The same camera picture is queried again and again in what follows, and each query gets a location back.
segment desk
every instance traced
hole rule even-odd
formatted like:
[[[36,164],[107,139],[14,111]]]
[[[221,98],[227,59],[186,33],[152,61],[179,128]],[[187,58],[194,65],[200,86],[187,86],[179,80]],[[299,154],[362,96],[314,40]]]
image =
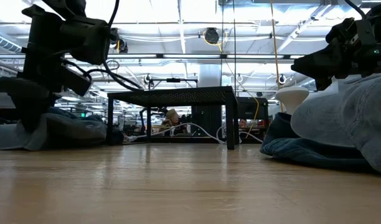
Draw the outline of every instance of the desk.
[[[147,108],[147,140],[151,141],[151,108],[163,106],[225,105],[227,120],[227,148],[239,145],[238,102],[231,86],[151,90],[108,94],[108,142],[113,130],[113,102],[124,101]]]

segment white lamp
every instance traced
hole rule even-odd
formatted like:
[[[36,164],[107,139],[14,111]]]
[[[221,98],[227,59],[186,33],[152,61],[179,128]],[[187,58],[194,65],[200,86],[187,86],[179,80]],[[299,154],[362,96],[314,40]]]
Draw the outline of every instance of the white lamp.
[[[296,108],[308,97],[309,90],[304,87],[286,87],[276,93],[276,99],[286,107],[288,114],[293,114]]]

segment wooden floor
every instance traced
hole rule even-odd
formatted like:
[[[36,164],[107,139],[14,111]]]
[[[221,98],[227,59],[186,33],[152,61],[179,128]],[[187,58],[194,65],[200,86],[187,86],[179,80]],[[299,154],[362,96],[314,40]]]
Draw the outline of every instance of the wooden floor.
[[[0,223],[381,223],[381,176],[215,144],[0,151]]]

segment black mesh tabletop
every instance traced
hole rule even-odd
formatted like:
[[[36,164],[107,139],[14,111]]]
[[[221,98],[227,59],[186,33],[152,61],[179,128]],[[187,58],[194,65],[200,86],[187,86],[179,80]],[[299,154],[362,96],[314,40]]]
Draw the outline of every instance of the black mesh tabletop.
[[[144,92],[109,93],[108,97],[127,103],[147,106],[224,105],[225,95],[233,93],[232,86],[151,90]]]

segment yellow cable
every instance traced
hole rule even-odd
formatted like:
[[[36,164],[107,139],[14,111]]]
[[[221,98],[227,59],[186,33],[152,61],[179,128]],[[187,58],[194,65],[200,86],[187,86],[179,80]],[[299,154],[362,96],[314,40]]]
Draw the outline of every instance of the yellow cable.
[[[230,66],[229,66],[227,60],[225,60],[225,63],[228,65],[228,68],[229,68],[230,72],[232,73],[233,77],[235,77],[236,82],[238,82],[239,85],[246,91],[246,93],[249,94],[257,102],[257,110],[255,111],[255,114],[254,114],[254,119],[253,119],[253,122],[252,122],[252,126],[250,127],[250,129],[247,132],[247,135],[246,135],[246,138],[247,138],[250,135],[250,132],[252,131],[252,129],[254,127],[255,120],[257,119],[257,114],[258,114],[258,111],[260,110],[260,102],[258,102],[257,98],[255,98],[251,93],[249,93],[246,90],[246,88],[240,83],[240,81],[236,78],[236,75],[233,73],[232,69],[230,69]]]
[[[208,41],[205,39],[205,33],[206,33],[206,31],[204,31],[203,32],[203,39],[204,39],[204,41],[207,43],[207,44],[209,44],[209,45],[211,45],[211,46],[218,46],[218,48],[220,49],[220,52],[222,53],[222,48],[221,48],[221,45],[222,45],[222,43],[220,43],[220,44],[210,44],[210,43],[208,43]]]
[[[276,49],[275,20],[273,18],[273,0],[271,0],[271,14],[272,14],[273,47],[275,49],[276,83],[278,84],[278,91],[279,91],[279,89],[280,89],[280,85],[279,85],[279,65],[278,65],[278,50]],[[283,113],[282,102],[280,102],[280,110]]]

